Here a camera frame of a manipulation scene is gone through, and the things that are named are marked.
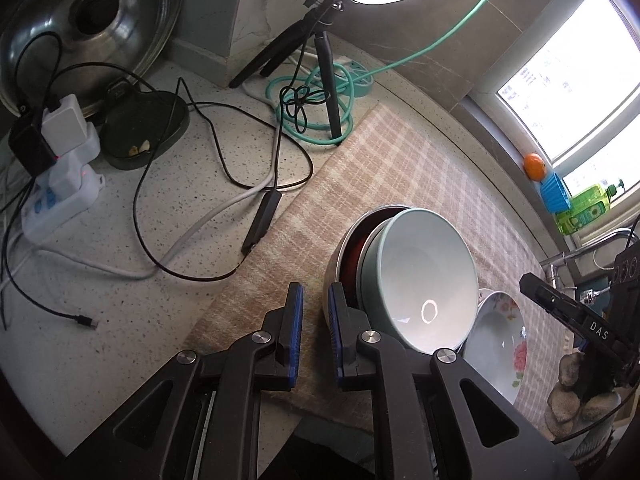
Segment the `right gloved hand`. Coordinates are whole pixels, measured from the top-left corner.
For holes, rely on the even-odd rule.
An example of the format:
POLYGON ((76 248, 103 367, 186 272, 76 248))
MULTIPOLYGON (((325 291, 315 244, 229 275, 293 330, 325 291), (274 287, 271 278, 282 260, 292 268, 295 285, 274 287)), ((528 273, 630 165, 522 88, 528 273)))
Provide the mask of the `right gloved hand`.
POLYGON ((587 382, 588 372, 582 352, 560 359, 558 382, 549 393, 544 413, 549 438, 566 439, 594 425, 582 436, 600 441, 611 431, 613 416, 604 416, 620 406, 620 395, 615 390, 593 394, 593 382, 587 382))

